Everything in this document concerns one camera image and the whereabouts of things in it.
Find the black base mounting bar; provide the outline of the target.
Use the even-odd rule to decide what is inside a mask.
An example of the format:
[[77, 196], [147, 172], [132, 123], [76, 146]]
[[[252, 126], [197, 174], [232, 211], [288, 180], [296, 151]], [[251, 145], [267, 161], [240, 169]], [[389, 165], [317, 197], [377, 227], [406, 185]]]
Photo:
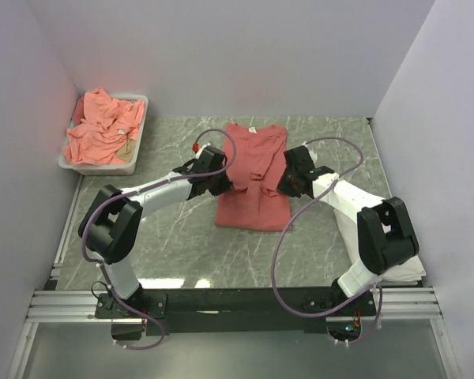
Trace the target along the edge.
[[[330, 287], [284, 287], [282, 299], [303, 313], [320, 313], [342, 302]], [[303, 318], [285, 310], [271, 288], [145, 289], [138, 305], [157, 319], [166, 334], [195, 332], [304, 331], [326, 333], [326, 317]], [[331, 317], [370, 317], [376, 314], [370, 291], [338, 310]], [[140, 339], [137, 315], [115, 299], [99, 295], [95, 318], [111, 321], [111, 334], [124, 340]]]

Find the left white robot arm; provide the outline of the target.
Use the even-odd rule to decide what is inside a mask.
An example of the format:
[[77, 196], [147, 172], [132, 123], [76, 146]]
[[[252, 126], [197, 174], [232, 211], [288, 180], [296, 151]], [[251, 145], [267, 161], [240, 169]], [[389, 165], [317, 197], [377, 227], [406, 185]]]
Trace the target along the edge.
[[207, 144], [163, 178], [128, 189], [107, 185], [98, 192], [78, 228], [81, 252], [86, 261], [99, 265], [121, 315], [133, 317], [145, 308], [143, 288], [129, 259], [141, 221], [205, 192], [216, 197], [231, 190], [227, 162], [223, 151]]

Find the aluminium rail frame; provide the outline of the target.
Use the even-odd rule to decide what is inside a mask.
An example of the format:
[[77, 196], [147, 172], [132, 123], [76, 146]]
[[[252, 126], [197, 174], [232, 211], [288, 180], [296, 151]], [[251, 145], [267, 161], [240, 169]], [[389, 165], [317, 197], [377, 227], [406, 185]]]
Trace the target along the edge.
[[36, 291], [7, 373], [31, 377], [39, 360], [43, 326], [86, 327], [87, 336], [67, 343], [46, 366], [68, 378], [139, 378], [159, 370], [163, 377], [330, 377], [459, 378], [461, 369], [435, 291], [430, 287], [385, 285], [375, 295], [378, 320], [365, 317], [367, 336], [336, 345], [288, 332], [170, 335], [158, 348], [129, 351], [116, 347], [109, 322], [94, 316], [90, 291]]

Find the red t-shirt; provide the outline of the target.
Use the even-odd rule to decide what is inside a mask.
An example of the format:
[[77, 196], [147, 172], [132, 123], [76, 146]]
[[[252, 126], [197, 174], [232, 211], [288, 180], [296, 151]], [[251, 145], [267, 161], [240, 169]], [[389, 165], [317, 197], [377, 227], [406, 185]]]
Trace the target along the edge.
[[228, 124], [224, 142], [233, 189], [218, 197], [215, 225], [253, 231], [282, 231], [291, 218], [289, 198], [277, 191], [286, 168], [288, 131], [283, 126], [245, 128]]

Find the salmon pink t-shirt pile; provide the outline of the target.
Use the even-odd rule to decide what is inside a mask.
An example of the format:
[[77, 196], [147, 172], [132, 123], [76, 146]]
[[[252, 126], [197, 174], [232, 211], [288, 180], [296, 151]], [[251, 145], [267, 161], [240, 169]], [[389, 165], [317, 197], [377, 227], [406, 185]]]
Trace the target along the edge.
[[137, 141], [147, 107], [143, 99], [110, 96], [103, 88], [86, 92], [76, 103], [73, 127], [66, 131], [62, 154], [70, 165], [123, 165], [115, 153], [128, 138]]

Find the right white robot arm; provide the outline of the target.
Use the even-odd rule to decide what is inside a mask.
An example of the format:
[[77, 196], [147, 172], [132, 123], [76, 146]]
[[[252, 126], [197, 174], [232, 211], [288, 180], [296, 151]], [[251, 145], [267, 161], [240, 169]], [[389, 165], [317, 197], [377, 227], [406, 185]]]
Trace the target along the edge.
[[418, 282], [426, 275], [418, 258], [419, 243], [405, 203], [368, 193], [326, 167], [316, 167], [307, 146], [284, 153], [285, 171], [278, 191], [307, 195], [333, 208], [351, 262], [333, 282], [331, 306], [341, 315], [358, 305], [356, 294], [381, 280]]

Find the white plastic laundry basket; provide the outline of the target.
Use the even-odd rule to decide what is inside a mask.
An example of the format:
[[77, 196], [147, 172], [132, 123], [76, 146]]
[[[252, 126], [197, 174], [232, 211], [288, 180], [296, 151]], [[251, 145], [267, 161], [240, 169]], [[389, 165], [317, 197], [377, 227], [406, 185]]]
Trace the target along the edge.
[[[147, 110], [149, 105], [149, 100], [146, 96], [143, 95], [136, 95], [136, 94], [129, 94], [129, 93], [117, 93], [117, 92], [107, 92], [110, 96], [118, 98], [118, 99], [127, 99], [127, 100], [137, 100], [143, 99], [145, 101]], [[66, 162], [64, 155], [62, 154], [62, 150], [67, 145], [67, 138], [64, 141], [64, 145], [62, 150], [58, 156], [58, 165], [67, 170], [74, 170], [82, 175], [131, 175], [135, 171], [137, 157], [139, 153], [139, 147], [141, 143], [142, 134], [145, 130], [145, 119], [146, 113], [143, 118], [141, 124], [141, 130], [139, 132], [139, 136], [137, 139], [137, 147], [135, 149], [133, 160], [128, 164], [123, 165], [103, 165], [103, 166], [96, 166], [96, 165], [70, 165]], [[70, 120], [69, 128], [73, 127], [72, 119]]]

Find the tan t-shirt in basket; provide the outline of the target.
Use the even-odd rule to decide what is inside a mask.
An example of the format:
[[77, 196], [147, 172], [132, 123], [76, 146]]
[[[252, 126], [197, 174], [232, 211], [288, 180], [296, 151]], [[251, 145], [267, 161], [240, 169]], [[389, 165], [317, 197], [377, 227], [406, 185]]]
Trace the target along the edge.
[[128, 138], [126, 143], [115, 153], [115, 162], [117, 164], [128, 164], [133, 160], [137, 141]]

